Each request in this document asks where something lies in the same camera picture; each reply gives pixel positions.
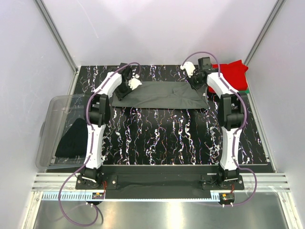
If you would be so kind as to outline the grey t shirt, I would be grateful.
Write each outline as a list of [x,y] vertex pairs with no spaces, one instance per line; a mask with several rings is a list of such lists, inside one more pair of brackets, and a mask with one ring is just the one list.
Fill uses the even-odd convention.
[[208,109],[206,88],[198,91],[187,82],[143,82],[122,100],[112,99],[113,107],[141,109]]

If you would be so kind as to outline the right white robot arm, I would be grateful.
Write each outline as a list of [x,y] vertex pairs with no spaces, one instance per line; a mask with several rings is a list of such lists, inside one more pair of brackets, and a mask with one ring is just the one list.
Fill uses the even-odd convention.
[[220,67],[213,68],[210,58],[198,60],[198,67],[185,61],[181,65],[187,73],[187,81],[192,89],[199,90],[208,86],[219,97],[217,120],[222,128],[223,146],[215,183],[222,189],[238,182],[238,146],[240,135],[247,120],[246,95],[233,88],[220,72]]

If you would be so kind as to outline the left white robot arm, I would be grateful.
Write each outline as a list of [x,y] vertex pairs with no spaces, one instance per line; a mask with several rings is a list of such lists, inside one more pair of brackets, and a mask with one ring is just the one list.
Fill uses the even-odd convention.
[[108,124],[110,111],[110,97],[119,86],[125,87],[128,92],[126,80],[131,71],[131,63],[121,65],[110,70],[101,84],[89,95],[85,96],[84,118],[87,124],[88,140],[84,165],[78,170],[80,181],[86,183],[93,189],[99,188],[103,183],[102,177],[102,139]]

